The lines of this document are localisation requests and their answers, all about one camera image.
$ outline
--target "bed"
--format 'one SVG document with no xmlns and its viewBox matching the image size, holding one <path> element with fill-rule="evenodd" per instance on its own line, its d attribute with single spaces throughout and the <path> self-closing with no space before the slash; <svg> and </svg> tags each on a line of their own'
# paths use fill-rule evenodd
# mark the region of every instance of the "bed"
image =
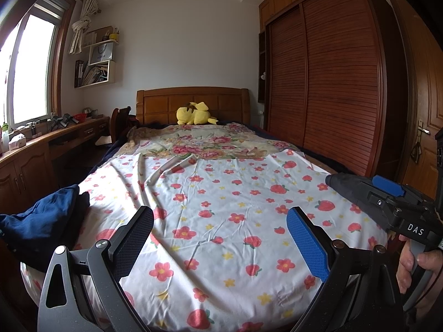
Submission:
<svg viewBox="0 0 443 332">
<path fill-rule="evenodd" d="M 174 110 L 189 101 L 204 101 L 212 115 L 239 123 L 131 129 L 118 152 L 80 184 L 91 206 L 75 249 L 110 238 L 147 205 L 154 229 L 130 275 L 120 281 L 146 325 L 165 331 L 289 330 L 285 326 L 296 322 L 321 284 L 287 231 L 289 208 L 300 206 L 331 238 L 350 247 L 386 245 L 387 235 L 331 190 L 328 172 L 295 146 L 262 138 L 244 125 L 244 89 L 139 91 L 137 117 L 142 124 L 174 124 Z M 44 274 L 24 264 L 21 271 L 38 303 Z M 85 279 L 106 328 L 106 315 Z"/>
</svg>

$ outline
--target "wooden wardrobe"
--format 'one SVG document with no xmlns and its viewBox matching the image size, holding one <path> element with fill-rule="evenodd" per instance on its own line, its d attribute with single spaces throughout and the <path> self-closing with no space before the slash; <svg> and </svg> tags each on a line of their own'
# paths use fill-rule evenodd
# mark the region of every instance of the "wooden wardrobe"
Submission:
<svg viewBox="0 0 443 332">
<path fill-rule="evenodd" d="M 267 21 L 265 127 L 356 174 L 393 179 L 407 74 L 395 16 L 383 1 L 298 0 Z"/>
</svg>

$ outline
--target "sliding wardrobe door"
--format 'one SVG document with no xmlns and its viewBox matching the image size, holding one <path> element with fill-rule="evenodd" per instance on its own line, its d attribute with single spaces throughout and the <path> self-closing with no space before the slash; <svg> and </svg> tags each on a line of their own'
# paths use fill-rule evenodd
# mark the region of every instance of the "sliding wardrobe door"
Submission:
<svg viewBox="0 0 443 332">
<path fill-rule="evenodd" d="M 368 1 L 306 0 L 303 12 L 308 51 L 303 146 L 369 175 L 382 92 L 380 50 Z"/>
<path fill-rule="evenodd" d="M 300 8 L 269 26 L 268 131 L 301 146 L 304 136 L 306 37 Z"/>
</svg>

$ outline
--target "yellow plush toy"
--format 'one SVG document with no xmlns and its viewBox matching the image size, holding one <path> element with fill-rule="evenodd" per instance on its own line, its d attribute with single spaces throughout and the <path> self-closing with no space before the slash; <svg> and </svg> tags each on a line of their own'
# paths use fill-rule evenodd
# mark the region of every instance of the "yellow plush toy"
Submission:
<svg viewBox="0 0 443 332">
<path fill-rule="evenodd" d="M 209 108 L 204 102 L 195 103 L 190 102 L 187 107 L 180 107 L 177 110 L 177 119 L 179 125 L 203 125 L 207 122 L 214 125 L 217 124 L 217 120 L 211 117 Z"/>
</svg>

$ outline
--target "screw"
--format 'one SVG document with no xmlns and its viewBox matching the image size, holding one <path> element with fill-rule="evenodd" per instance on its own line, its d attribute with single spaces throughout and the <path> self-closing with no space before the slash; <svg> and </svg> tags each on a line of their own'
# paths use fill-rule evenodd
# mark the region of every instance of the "screw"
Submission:
<svg viewBox="0 0 443 332">
<path fill-rule="evenodd" d="M 100 241 L 97 241 L 97 243 L 95 244 L 97 248 L 105 248 L 107 245 L 108 241 L 105 239 L 101 239 Z"/>
<path fill-rule="evenodd" d="M 376 245 L 376 246 L 375 246 L 375 250 L 376 250 L 378 253 L 385 253 L 385 252 L 386 252 L 386 248 L 385 248 L 385 246 L 383 246 L 383 245 Z"/>
<path fill-rule="evenodd" d="M 57 254 L 57 255 L 61 255 L 63 252 L 65 252 L 65 246 L 58 246 L 56 249 L 55 249 L 55 253 Z"/>
<path fill-rule="evenodd" d="M 345 243 L 340 239 L 335 239 L 334 241 L 332 241 L 332 245 L 335 248 L 343 248 L 345 246 Z"/>
</svg>

